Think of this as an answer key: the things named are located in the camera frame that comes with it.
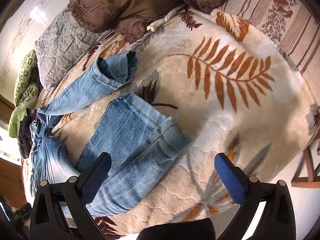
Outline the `light blue denim jeans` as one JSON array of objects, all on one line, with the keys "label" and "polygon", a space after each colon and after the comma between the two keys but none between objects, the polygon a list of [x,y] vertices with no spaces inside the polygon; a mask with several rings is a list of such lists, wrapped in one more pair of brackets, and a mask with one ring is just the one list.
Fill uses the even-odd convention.
[{"label": "light blue denim jeans", "polygon": [[190,140],[173,118],[134,93],[123,94],[108,104],[75,165],[68,160],[63,142],[52,135],[64,115],[128,84],[136,68],[136,54],[131,50],[107,59],[97,58],[56,99],[37,110],[30,126],[32,197],[41,181],[63,183],[79,176],[103,152],[111,157],[95,170],[82,194],[82,202],[94,217],[126,213],[165,175]]}]

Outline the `dark grey denim garment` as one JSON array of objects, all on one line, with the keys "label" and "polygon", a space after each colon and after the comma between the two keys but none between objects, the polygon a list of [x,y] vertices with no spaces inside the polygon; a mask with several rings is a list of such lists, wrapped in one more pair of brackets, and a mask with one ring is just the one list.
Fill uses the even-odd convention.
[{"label": "dark grey denim garment", "polygon": [[22,121],[20,121],[17,140],[22,159],[29,158],[31,152],[33,136],[37,128],[36,114],[37,109],[27,108]]}]

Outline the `lime green garment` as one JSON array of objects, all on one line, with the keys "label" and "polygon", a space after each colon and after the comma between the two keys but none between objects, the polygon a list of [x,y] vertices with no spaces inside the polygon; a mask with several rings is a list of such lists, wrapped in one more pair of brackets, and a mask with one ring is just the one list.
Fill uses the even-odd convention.
[{"label": "lime green garment", "polygon": [[9,125],[8,134],[11,138],[17,138],[20,122],[23,120],[27,109],[31,111],[35,108],[37,97],[33,97],[30,100],[19,104],[12,112]]}]

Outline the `green patterned cloth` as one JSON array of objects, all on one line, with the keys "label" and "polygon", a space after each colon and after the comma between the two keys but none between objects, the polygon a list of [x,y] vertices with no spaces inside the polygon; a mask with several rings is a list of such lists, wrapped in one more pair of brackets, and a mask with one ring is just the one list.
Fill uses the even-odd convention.
[{"label": "green patterned cloth", "polygon": [[31,50],[23,59],[18,78],[14,87],[14,105],[18,107],[22,103],[38,96],[40,91],[39,70],[35,50]]}]

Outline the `cream leaf-pattern blanket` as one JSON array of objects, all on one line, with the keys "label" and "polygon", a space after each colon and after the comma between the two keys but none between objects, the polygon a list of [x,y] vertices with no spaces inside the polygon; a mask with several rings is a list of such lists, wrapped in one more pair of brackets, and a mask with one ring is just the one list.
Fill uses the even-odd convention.
[{"label": "cream leaf-pattern blanket", "polygon": [[191,18],[196,29],[174,16],[133,44],[108,33],[37,101],[39,107],[50,103],[97,58],[134,50],[138,67],[129,84],[64,115],[53,128],[67,159],[79,166],[103,113],[126,93],[175,119],[189,135],[190,144],[153,190],[130,211],[109,218],[110,231],[127,235],[222,213],[234,203],[214,168],[218,153],[247,175],[271,181],[319,131],[308,83],[268,36],[218,10],[193,11]]}]

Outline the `grey quilted pillow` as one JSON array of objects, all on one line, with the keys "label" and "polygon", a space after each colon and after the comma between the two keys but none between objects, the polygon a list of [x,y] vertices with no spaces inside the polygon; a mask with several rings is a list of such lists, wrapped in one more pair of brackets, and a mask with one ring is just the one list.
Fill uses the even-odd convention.
[{"label": "grey quilted pillow", "polygon": [[84,29],[64,8],[35,42],[40,82],[46,92],[51,94],[69,70],[111,33]]}]

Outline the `striped floral bedsheet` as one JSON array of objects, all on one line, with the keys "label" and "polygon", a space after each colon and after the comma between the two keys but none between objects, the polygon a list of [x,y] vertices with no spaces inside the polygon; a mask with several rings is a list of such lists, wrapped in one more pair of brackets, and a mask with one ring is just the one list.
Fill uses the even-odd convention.
[{"label": "striped floral bedsheet", "polygon": [[300,0],[227,0],[221,10],[266,34],[319,93],[319,23]]}]

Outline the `brown ruffled garment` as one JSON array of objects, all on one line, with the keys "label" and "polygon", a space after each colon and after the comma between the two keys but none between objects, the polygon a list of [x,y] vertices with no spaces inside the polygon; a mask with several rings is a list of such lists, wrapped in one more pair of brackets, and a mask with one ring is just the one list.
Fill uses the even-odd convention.
[{"label": "brown ruffled garment", "polygon": [[209,14],[225,0],[69,0],[68,10],[93,33],[114,30],[129,43],[141,38],[147,26],[179,5]]}]

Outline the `wooden chair frame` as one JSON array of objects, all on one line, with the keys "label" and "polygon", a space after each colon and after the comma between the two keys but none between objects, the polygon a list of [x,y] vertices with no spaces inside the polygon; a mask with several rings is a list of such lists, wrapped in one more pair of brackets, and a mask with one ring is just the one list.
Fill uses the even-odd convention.
[{"label": "wooden chair frame", "polygon": [[[313,141],[303,150],[303,156],[299,166],[291,180],[292,187],[319,189],[319,164],[314,167],[311,146],[319,142],[319,133],[315,136]],[[303,165],[306,166],[306,177],[300,177]]]}]

